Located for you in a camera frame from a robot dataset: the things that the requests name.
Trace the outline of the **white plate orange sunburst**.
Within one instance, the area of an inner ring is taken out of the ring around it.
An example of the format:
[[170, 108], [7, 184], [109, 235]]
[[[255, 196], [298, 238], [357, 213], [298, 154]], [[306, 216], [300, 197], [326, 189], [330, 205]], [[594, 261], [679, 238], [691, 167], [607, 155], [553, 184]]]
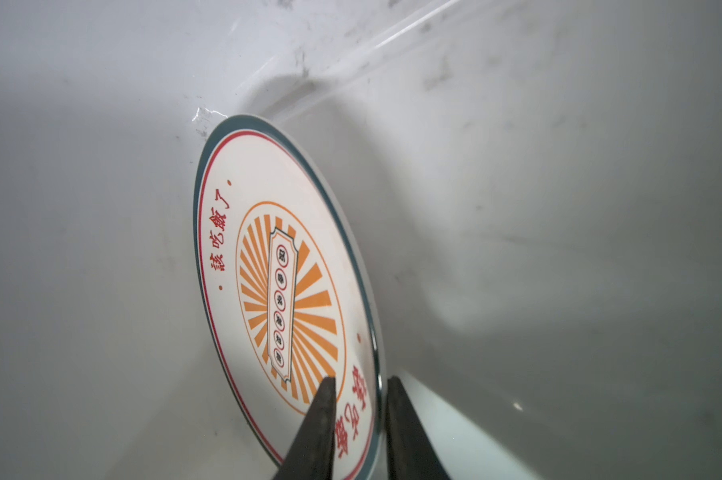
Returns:
[[383, 435], [378, 315], [349, 223], [314, 162], [268, 121], [234, 115], [203, 148], [193, 217], [210, 333], [253, 434], [281, 464], [333, 378], [334, 477], [368, 478]]

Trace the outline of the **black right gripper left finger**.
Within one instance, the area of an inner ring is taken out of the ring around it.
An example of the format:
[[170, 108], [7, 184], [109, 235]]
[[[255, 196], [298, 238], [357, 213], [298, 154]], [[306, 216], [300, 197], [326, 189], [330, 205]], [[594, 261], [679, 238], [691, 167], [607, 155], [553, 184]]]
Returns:
[[325, 377], [274, 480], [333, 477], [336, 379]]

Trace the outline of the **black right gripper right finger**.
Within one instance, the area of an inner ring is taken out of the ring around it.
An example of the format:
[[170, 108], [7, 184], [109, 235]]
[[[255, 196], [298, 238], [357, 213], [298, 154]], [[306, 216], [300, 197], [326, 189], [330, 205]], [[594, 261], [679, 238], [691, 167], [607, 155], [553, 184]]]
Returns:
[[450, 479], [397, 376], [387, 382], [385, 430], [389, 479]]

